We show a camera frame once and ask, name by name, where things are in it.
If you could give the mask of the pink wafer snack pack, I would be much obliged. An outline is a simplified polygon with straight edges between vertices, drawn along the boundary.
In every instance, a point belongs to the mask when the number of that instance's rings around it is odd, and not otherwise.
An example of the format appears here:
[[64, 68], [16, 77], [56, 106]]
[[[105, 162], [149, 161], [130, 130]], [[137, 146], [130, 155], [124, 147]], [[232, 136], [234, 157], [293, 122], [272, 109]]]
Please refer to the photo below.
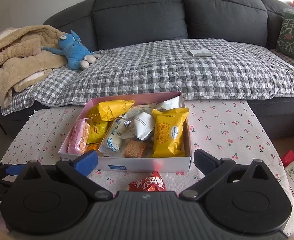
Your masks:
[[75, 122], [67, 147], [68, 154], [82, 155], [85, 153], [90, 127], [87, 118]]

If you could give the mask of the small orange snack pack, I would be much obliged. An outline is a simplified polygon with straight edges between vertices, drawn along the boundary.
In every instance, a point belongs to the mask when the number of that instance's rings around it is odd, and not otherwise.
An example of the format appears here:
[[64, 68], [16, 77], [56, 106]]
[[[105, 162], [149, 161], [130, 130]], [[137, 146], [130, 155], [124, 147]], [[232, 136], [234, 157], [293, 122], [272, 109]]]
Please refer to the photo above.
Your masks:
[[89, 151], [98, 151], [99, 146], [100, 146], [100, 143], [99, 142], [96, 142], [96, 143], [93, 143], [93, 144], [87, 144], [86, 145], [86, 152], [89, 152]]

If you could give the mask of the clear blue cream sandwich pack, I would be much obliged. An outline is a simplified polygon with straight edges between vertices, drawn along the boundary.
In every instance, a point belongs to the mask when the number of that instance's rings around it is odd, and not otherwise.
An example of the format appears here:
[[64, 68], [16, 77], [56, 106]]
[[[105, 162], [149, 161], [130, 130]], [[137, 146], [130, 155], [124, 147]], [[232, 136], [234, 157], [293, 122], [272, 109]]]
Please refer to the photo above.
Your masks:
[[114, 119], [100, 143], [99, 152], [102, 154], [119, 153], [124, 140], [121, 136], [128, 130], [130, 123], [130, 120], [123, 118]]

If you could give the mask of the small yellow snack pack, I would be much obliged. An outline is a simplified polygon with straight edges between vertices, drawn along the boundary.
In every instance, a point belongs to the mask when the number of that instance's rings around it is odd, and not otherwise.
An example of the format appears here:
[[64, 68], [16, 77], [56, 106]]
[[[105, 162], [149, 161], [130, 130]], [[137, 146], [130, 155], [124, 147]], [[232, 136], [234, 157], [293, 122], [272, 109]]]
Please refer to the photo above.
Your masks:
[[90, 125], [90, 131], [88, 134], [87, 144], [99, 143], [103, 140], [107, 133], [108, 122], [99, 121], [95, 122], [92, 119], [88, 119], [87, 123]]

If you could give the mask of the large yellow snack pack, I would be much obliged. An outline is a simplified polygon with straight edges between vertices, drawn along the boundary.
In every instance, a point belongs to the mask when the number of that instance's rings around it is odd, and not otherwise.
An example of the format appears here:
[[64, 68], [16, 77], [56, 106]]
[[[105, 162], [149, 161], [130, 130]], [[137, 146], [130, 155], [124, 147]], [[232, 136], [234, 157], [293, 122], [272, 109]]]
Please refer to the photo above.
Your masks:
[[154, 148], [152, 158], [184, 157], [183, 124], [189, 108], [174, 108], [168, 111], [152, 110], [155, 119]]

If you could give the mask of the brown wafer biscuit pack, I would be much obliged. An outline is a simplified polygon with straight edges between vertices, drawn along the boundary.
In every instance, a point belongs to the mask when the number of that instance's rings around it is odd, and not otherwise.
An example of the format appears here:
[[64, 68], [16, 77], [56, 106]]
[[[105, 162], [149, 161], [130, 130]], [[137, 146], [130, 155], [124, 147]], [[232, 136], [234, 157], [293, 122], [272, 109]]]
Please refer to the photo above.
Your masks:
[[143, 141], [129, 140], [123, 153], [126, 158], [142, 158], [146, 151], [146, 143]]

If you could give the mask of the red snack packet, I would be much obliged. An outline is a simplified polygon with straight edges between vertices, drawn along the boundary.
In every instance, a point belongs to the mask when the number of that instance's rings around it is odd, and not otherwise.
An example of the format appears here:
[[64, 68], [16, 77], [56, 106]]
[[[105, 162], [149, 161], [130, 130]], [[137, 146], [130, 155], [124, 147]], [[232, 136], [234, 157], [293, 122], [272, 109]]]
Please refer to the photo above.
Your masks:
[[129, 184], [129, 191], [135, 192], [162, 192], [166, 191], [165, 183], [157, 171], [144, 179]]

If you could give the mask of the yellow crinkled snack bag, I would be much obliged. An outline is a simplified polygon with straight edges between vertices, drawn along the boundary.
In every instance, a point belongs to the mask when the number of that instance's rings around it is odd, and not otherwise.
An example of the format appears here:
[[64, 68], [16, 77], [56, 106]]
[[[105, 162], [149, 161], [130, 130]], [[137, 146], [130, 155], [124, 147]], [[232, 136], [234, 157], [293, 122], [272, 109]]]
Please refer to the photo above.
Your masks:
[[112, 121], [126, 113], [135, 103], [135, 100], [110, 100], [93, 106], [87, 113], [88, 118], [95, 121]]

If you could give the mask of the white text snack packet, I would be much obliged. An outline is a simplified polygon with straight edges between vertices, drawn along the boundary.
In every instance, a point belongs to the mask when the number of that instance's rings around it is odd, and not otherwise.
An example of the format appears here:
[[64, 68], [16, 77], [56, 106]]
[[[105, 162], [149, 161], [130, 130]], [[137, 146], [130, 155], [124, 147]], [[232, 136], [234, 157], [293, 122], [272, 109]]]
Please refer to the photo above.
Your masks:
[[181, 95], [179, 95], [172, 99], [165, 100], [161, 103], [158, 103], [155, 106], [155, 109], [159, 111], [168, 111], [171, 109], [182, 108], [182, 107], [183, 107], [183, 98]]

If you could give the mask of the white triangular snack packet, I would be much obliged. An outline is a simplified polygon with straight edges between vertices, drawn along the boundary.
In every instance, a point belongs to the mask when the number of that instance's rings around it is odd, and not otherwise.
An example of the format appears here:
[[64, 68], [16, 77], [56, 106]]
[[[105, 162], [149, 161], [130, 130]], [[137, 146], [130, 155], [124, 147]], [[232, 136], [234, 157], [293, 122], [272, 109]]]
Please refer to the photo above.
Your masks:
[[134, 117], [134, 129], [136, 137], [144, 141], [150, 133], [154, 130], [155, 119], [154, 117], [146, 112], [142, 112]]

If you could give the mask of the cherry print tablecloth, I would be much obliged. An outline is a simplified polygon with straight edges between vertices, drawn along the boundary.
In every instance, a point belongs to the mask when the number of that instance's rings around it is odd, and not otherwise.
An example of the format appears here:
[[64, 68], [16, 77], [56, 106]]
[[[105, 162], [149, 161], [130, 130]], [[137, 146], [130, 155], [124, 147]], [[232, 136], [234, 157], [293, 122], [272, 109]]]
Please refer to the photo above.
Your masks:
[[[293, 198], [286, 172], [272, 141], [245, 101], [187, 101], [191, 148], [238, 164], [263, 160], [289, 199]], [[44, 165], [59, 160], [58, 150], [80, 115], [82, 107], [39, 110], [13, 140], [2, 158], [4, 163], [24, 164], [37, 159]]]

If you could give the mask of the red object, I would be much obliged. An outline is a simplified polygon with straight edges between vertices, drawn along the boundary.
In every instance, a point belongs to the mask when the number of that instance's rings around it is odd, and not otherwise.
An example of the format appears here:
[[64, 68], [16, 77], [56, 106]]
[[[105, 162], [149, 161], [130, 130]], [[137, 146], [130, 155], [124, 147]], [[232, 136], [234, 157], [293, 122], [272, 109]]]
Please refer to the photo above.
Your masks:
[[283, 157], [281, 157], [281, 161], [284, 167], [287, 167], [290, 163], [294, 161], [294, 151], [289, 150]]

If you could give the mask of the grey checked quilt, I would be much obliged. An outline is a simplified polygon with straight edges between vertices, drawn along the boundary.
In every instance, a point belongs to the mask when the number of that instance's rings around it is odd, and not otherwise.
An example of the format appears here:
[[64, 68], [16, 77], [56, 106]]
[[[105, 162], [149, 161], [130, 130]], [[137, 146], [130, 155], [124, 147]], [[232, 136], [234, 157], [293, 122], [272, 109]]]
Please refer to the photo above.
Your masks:
[[[190, 50], [214, 55], [193, 57]], [[101, 50], [85, 70], [55, 69], [13, 95], [1, 113], [39, 102], [47, 107], [85, 105], [105, 96], [181, 92], [185, 100], [268, 100], [294, 97], [294, 67], [267, 48], [222, 39], [167, 40]]]

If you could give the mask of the beige fleece jacket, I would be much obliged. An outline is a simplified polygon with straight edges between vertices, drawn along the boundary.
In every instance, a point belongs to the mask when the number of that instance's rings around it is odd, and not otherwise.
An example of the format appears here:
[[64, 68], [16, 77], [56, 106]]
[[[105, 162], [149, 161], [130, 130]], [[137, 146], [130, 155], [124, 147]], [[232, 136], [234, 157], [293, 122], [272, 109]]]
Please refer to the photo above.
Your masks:
[[0, 33], [0, 106], [7, 108], [14, 92], [42, 81], [55, 68], [67, 64], [64, 56], [42, 50], [58, 48], [64, 32], [50, 25], [8, 28]]

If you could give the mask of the dark grey sofa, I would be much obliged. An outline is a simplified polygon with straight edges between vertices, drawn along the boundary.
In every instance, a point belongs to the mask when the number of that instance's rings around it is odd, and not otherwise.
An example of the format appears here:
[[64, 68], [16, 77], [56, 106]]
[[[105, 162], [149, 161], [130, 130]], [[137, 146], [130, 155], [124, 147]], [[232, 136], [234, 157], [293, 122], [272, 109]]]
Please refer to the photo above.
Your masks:
[[274, 49], [289, 4], [278, 0], [84, 0], [46, 20], [91, 50], [178, 38], [222, 38]]

